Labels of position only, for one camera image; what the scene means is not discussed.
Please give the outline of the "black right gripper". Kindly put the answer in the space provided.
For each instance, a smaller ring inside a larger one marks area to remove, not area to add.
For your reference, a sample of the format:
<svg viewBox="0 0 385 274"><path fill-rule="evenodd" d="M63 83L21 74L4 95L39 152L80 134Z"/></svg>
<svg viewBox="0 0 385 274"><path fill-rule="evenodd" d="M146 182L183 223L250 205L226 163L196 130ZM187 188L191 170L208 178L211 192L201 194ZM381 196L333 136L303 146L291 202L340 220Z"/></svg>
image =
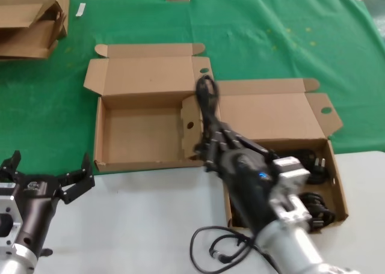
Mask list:
<svg viewBox="0 0 385 274"><path fill-rule="evenodd" d="M221 150L230 151L218 162ZM207 171L218 171L252 234L258 235L277 219L268 202L273 182L264 158L271 158L269 150L235 132L227 123L219 122L203 131L194 151Z"/></svg>

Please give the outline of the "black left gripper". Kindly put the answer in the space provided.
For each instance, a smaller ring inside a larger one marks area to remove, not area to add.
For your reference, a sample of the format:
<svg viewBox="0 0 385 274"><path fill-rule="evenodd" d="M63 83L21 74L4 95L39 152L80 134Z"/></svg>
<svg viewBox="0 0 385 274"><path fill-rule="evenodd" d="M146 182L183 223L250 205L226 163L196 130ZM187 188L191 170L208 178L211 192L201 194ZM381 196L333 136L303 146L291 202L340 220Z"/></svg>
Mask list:
<svg viewBox="0 0 385 274"><path fill-rule="evenodd" d="M1 163L1 183L15 183L16 204L22 217L22 226L16 243L29 249L36 257L48 257L53 250L44 247L50 224L61 199L65 204L74 202L95 187L93 166L87 153L81 168L57 176L17 171L21 161L20 151Z"/></svg>

